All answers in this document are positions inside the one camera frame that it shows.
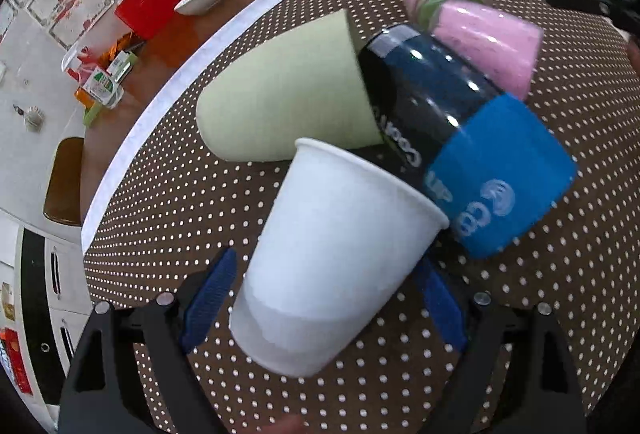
wooden chair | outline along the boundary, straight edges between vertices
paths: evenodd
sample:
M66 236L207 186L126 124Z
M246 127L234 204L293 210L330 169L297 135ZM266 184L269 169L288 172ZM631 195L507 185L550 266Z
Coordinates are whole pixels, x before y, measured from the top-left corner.
M80 169L83 146L83 138L65 138L58 146L42 210L49 221L69 226L82 225Z

navy blue cup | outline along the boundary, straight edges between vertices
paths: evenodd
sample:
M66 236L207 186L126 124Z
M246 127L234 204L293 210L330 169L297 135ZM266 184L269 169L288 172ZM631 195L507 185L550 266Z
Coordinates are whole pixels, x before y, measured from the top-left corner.
M472 257L524 234L574 180L574 162L523 103L411 25L379 33L358 60L406 181L446 213Z

polka dot tablecloth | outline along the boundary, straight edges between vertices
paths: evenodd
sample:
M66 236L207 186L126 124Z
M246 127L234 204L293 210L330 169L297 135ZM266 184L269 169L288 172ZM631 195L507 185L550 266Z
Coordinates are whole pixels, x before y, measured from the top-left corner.
M545 29L527 103L573 156L578 178L500 254L471 262L442 234L432 257L502 303L550 303L568 335L587 412L638 330L640 85L606 20L554 10L542 0L494 3ZM206 268L224 244L246 270L288 162L217 159L197 132L198 95L249 49L341 8L350 10L363 40L406 19L401 0L284 0L235 40L165 115L111 199L85 258L94 301L143 305ZM360 152L379 161L386 151ZM410 282L329 366L300 379L264 370L234 344L228 313L240 283L238 277L207 341L190 355L232 433L286 413L302 414L315 432L415 432L436 406L458 355L438 336ZM491 419L509 356L506 346L478 428ZM143 346L138 363L156 424L175 431Z

cup rim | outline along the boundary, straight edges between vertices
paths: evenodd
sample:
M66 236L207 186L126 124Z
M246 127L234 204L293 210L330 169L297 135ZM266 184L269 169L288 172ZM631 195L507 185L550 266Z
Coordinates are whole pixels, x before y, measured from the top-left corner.
M428 208L431 211L434 220L439 220L439 225L442 230L449 227L449 218L446 216L446 214L442 210L440 210L440 208L438 208L438 206L433 201L431 201L427 196L422 194L420 191L413 188L408 183L402 181L400 178L397 178L390 172L387 172L386 170L381 169L377 165L374 165L373 163L365 159L362 159L361 157L356 156L355 154L347 150L343 150L339 147L330 145L328 143L325 143L324 141L315 140L314 138L298 138L296 140L296 149L300 149L300 146L307 146L310 148L319 149L319 150L328 152L329 154L333 154L334 156L340 157L341 159L346 160L347 162L354 164L355 166L360 167L361 169L364 169L368 172L371 172L372 174L375 174L377 176L380 176L386 179L387 181L395 185L397 188L404 191L407 195L417 200L418 203Z

cabinet handle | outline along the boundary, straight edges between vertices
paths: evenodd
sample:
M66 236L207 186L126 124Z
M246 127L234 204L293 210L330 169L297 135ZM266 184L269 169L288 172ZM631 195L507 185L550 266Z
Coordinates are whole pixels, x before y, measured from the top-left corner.
M66 328L66 322L62 321L62 326L60 326L60 334L62 335L62 343L64 344L65 347L65 353L66 353L66 357L69 360L69 363L71 364L71 361L73 360L75 351L74 351L74 345L73 342L71 341L71 334L69 334L69 330Z
M53 293L58 296L60 300L60 267L58 265L58 254L51 252L51 280L53 283Z

